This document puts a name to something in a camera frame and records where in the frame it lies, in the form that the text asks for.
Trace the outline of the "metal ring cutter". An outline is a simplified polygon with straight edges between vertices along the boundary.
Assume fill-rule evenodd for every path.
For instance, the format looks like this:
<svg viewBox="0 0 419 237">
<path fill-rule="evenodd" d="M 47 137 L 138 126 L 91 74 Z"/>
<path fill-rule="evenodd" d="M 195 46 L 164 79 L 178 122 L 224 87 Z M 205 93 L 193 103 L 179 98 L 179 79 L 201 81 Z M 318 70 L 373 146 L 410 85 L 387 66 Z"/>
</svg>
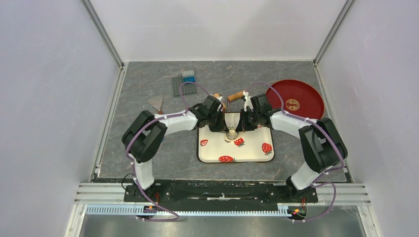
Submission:
<svg viewBox="0 0 419 237">
<path fill-rule="evenodd" d="M 239 137 L 239 134 L 235 129 L 230 128 L 229 131 L 226 133 L 226 138 L 228 140 L 234 141 L 238 137 Z"/>
</svg>

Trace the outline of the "strawberry print enamel tray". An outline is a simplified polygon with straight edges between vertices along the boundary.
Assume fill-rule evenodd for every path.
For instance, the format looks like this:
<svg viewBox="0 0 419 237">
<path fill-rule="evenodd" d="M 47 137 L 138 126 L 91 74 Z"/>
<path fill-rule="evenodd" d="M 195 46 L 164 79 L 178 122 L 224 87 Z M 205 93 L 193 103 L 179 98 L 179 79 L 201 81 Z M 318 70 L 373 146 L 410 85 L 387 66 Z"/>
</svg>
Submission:
<svg viewBox="0 0 419 237">
<path fill-rule="evenodd" d="M 239 113 L 226 113 L 228 129 L 235 129 Z M 242 132 L 236 141 L 226 143 L 225 133 L 211 132 L 209 127 L 198 129 L 197 156 L 204 163 L 270 162 L 274 156 L 271 130 L 259 127 L 254 131 Z"/>
</svg>

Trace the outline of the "wooden dough roller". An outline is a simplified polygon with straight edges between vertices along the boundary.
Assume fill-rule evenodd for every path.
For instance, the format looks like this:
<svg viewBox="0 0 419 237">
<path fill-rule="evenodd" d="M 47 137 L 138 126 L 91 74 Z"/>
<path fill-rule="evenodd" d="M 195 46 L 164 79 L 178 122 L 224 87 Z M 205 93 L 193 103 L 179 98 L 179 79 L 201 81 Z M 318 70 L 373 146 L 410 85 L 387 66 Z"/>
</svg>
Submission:
<svg viewBox="0 0 419 237">
<path fill-rule="evenodd" d="M 213 94 L 213 96 L 216 99 L 221 101 L 223 110 L 227 110 L 229 108 L 229 103 L 230 102 L 232 102 L 234 100 L 237 100 L 237 99 L 240 99 L 241 97 L 243 97 L 243 95 L 244 95 L 244 91 L 239 91 L 239 92 L 237 92 L 235 94 L 232 94 L 232 95 L 229 95 L 229 96 L 224 96 L 221 93 Z"/>
</svg>

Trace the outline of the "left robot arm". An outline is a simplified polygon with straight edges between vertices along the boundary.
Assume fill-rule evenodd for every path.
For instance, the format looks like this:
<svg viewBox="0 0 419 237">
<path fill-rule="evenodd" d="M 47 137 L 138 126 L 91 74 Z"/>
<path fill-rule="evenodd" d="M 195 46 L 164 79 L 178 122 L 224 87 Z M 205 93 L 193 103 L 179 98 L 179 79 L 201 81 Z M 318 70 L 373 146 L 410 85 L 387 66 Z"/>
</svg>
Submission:
<svg viewBox="0 0 419 237">
<path fill-rule="evenodd" d="M 142 201 L 154 198 L 155 179 L 151 159 L 156 155 L 164 137 L 181 131 L 208 127 L 211 132 L 228 133 L 224 108 L 220 99 L 209 95 L 202 103 L 177 114 L 157 114 L 142 111 L 122 136 L 126 156 L 133 165 L 136 195 Z"/>
</svg>

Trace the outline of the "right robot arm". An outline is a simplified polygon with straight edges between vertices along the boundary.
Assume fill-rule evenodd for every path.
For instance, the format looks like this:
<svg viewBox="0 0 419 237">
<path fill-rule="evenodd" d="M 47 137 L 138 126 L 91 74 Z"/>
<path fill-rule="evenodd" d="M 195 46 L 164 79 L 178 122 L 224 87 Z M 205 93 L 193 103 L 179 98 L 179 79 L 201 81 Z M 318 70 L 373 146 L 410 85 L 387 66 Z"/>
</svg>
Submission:
<svg viewBox="0 0 419 237">
<path fill-rule="evenodd" d="M 303 118 L 273 109 L 265 94 L 249 96 L 243 91 L 242 99 L 245 107 L 240 111 L 236 132 L 268 127 L 290 134 L 301 142 L 304 163 L 286 180 L 285 194 L 289 200 L 299 201 L 323 174 L 337 170 L 337 164 L 345 166 L 347 148 L 331 119 Z"/>
</svg>

